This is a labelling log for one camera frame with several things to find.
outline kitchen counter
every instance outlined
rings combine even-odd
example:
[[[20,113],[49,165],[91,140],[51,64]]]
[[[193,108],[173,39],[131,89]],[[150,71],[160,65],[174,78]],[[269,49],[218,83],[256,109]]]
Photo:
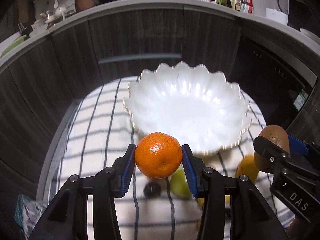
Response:
[[[18,194],[35,199],[44,187],[79,99],[162,62],[204,64],[228,80],[242,36],[273,48],[313,87],[287,132],[320,144],[320,46],[263,17],[199,0],[121,0],[78,13],[8,52],[0,59],[0,184],[10,192],[0,192],[0,212],[12,231]]]
[[[203,12],[210,12],[226,18],[233,18],[233,19],[240,18],[240,19],[250,20],[252,22],[260,23],[265,26],[277,29],[278,31],[291,36],[293,39],[298,40],[299,42],[301,42],[302,44],[307,46],[310,50],[312,50],[313,52],[315,52],[320,56],[320,45],[317,44],[315,41],[311,40],[310,38],[303,35],[301,32],[289,26],[269,20],[265,17],[238,12],[218,4],[203,2],[200,0],[121,0],[121,1],[116,1],[116,2],[95,6],[88,10],[77,13],[76,15],[64,21],[57,23],[55,26],[51,27],[45,32],[40,33],[28,39],[27,41],[20,44],[19,46],[14,48],[12,51],[10,51],[8,54],[6,54],[3,58],[0,59],[0,73],[4,68],[3,65],[19,57],[19,55],[21,55],[21,51],[23,52],[30,49],[30,47],[35,46],[51,33],[61,32],[67,28],[70,28],[73,25],[77,25],[89,19],[94,19],[97,17],[102,17],[105,15],[129,11],[129,10],[151,9],[151,8],[191,9],[191,10],[198,10]]]

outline mandarin orange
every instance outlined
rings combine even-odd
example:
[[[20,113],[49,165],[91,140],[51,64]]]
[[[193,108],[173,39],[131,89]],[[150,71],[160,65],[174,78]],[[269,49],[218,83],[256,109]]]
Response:
[[[134,153],[139,170],[150,178],[166,178],[179,168],[182,149],[172,136],[154,132],[142,138]]]

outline round table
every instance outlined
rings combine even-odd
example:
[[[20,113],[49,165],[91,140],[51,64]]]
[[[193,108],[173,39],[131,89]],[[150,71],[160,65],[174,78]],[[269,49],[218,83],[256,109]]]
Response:
[[[93,176],[103,168],[112,166],[116,158],[124,155],[128,145],[139,142],[139,135],[133,129],[130,116],[123,106],[128,97],[128,83],[137,77],[115,80],[91,92],[79,105],[68,132],[66,150],[60,162],[56,180],[56,192],[72,174],[81,178]],[[257,104],[250,100],[248,115],[253,124],[242,135],[241,144],[230,150],[205,158],[207,166],[214,165],[223,175],[233,177],[241,159],[253,154],[253,139],[266,126]],[[282,225],[286,228],[292,222],[293,213],[275,196],[269,187],[273,174],[259,172],[256,187],[268,201]],[[195,240],[196,222],[201,219],[201,209],[194,199],[182,200],[170,192],[168,179],[158,180],[162,187],[160,197],[147,200],[143,194],[150,178],[135,168],[128,193],[122,199],[115,199],[116,214],[122,240],[136,239],[183,239]],[[92,196],[88,197],[87,210],[88,239],[94,239],[92,219]],[[225,239],[230,235],[230,223],[225,225]]]

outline table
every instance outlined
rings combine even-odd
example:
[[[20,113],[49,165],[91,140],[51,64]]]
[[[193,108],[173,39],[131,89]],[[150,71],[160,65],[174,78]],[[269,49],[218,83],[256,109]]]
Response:
[[[72,120],[66,150],[60,162],[57,177],[51,187],[57,192],[72,174],[81,178],[93,176],[107,166],[112,166],[116,158],[124,155],[130,143],[137,143],[139,135],[133,129],[130,116],[123,106],[123,98],[128,97],[128,83],[137,77],[115,80],[91,92],[79,105]],[[257,104],[250,100],[248,115],[253,124],[242,135],[238,147],[205,158],[207,166],[214,165],[226,176],[234,176],[241,159],[253,154],[253,139],[266,126]],[[259,172],[257,188],[268,201],[282,225],[287,228],[294,214],[271,195],[269,187],[273,174]],[[115,199],[116,213],[123,240],[165,240],[196,239],[196,222],[201,219],[201,210],[194,199],[182,200],[170,192],[168,179],[158,180],[162,192],[160,197],[147,200],[144,186],[150,178],[135,168],[128,193],[122,199]],[[92,196],[88,197],[87,211],[88,239],[94,239],[92,219]],[[225,239],[229,239],[230,223],[226,222]]]

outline scalloped bowl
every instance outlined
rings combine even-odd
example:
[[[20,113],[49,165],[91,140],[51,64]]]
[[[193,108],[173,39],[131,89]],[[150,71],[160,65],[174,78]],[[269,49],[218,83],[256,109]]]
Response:
[[[124,107],[142,135],[169,134],[198,155],[237,146],[252,124],[249,100],[241,98],[238,84],[228,83],[222,72],[184,62],[143,70],[138,82],[129,83]]]

